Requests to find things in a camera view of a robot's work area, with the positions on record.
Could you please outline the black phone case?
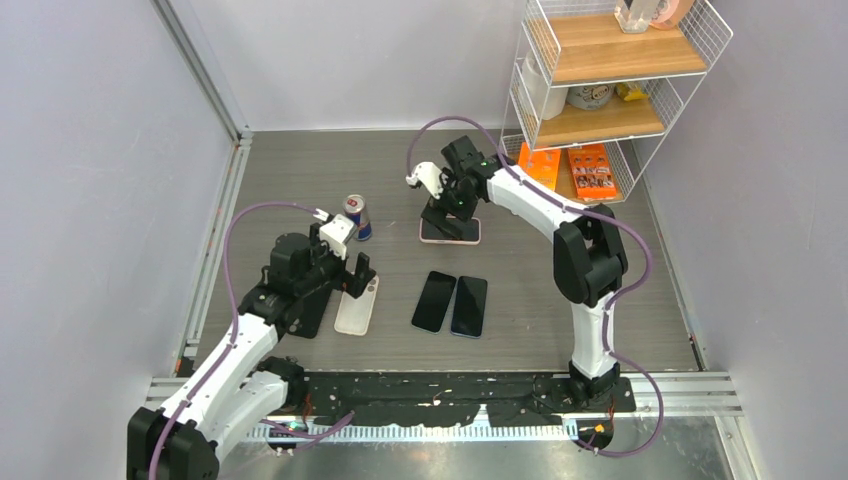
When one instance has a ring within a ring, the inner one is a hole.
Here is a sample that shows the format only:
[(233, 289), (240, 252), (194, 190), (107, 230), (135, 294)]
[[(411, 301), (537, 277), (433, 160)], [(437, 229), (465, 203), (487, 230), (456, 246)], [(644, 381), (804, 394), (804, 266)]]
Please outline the black phone case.
[(287, 330), (289, 335), (314, 339), (320, 329), (333, 289), (329, 286), (317, 290), (304, 299), (303, 312)]

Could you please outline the blue phone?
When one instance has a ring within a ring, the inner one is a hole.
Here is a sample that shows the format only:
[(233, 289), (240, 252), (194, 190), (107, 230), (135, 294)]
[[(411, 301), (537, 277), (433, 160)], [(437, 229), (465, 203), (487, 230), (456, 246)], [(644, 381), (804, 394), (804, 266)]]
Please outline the blue phone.
[(483, 331), (488, 282), (462, 276), (456, 286), (450, 331), (467, 338), (480, 338)]

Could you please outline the teal phone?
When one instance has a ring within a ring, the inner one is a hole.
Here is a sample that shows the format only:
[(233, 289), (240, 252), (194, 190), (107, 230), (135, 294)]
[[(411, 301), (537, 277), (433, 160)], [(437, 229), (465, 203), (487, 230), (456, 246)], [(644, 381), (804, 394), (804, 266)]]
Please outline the teal phone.
[(416, 304), (411, 325), (429, 333), (439, 333), (456, 283), (457, 278), (454, 276), (431, 271)]

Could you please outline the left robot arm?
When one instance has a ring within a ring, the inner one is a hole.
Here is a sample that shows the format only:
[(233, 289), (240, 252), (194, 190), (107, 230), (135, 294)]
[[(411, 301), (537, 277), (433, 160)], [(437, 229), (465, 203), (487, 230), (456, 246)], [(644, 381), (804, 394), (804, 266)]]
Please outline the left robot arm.
[(237, 305), (237, 318), (213, 352), (157, 409), (140, 407), (128, 422), (129, 479), (215, 479), (221, 465), (268, 414), (298, 412), (307, 398), (302, 367), (271, 350), (337, 289), (363, 295), (376, 276), (361, 253), (348, 271), (356, 225), (342, 215), (308, 234), (279, 236), (260, 281)]

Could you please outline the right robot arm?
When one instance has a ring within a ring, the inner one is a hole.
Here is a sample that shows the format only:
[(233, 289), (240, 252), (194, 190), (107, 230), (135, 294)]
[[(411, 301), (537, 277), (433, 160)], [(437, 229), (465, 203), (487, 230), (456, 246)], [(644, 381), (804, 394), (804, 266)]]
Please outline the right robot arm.
[(552, 245), (552, 273), (570, 302), (574, 349), (568, 386), (574, 403), (596, 410), (620, 378), (612, 354), (613, 302), (629, 265), (620, 223), (605, 205), (581, 206), (544, 187), (502, 153), (485, 156), (466, 136), (441, 151), (447, 164), (409, 163), (406, 182), (430, 197), (422, 220), (451, 240), (462, 237), (460, 223), (474, 216), (479, 202), (507, 209)]

